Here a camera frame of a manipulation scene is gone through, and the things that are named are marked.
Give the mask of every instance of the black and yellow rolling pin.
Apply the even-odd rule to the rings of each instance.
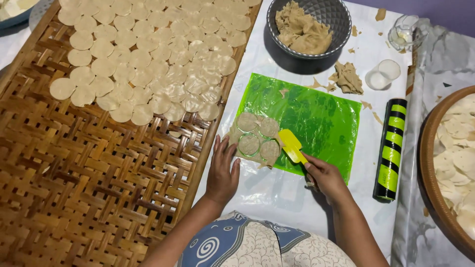
[[[407,106],[408,102],[402,98],[393,98],[386,106],[378,171],[373,191],[373,197],[376,199],[386,201],[396,199]]]

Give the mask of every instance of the green plastic sheet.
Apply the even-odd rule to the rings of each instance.
[[[284,99],[279,90],[287,89]],[[360,123],[361,103],[253,73],[236,117],[243,112],[271,117],[290,129],[302,151],[338,167],[348,184]],[[282,150],[275,168],[304,175]]]

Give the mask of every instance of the patterned clothing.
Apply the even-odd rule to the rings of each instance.
[[[176,267],[355,267],[330,240],[234,211],[201,229]]]

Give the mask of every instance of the plastic cup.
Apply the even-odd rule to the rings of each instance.
[[[401,75],[398,63],[385,59],[370,70],[365,77],[366,84],[373,90],[382,90]]]

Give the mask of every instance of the wooden basket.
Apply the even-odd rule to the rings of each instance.
[[[191,208],[237,71],[223,78],[214,122],[187,113],[117,123],[97,105],[49,93],[74,69],[75,30],[59,9],[55,1],[0,81],[0,260],[136,266]],[[247,38],[259,9],[250,9]],[[245,48],[234,50],[238,66]]]
[[[458,224],[456,217],[444,201],[434,168],[434,139],[437,128],[447,110],[467,95],[475,94],[475,86],[456,91],[442,100],[429,114],[419,144],[419,167],[427,196],[436,215],[434,218],[441,230],[448,235],[471,259],[475,258],[475,240],[471,239]]]

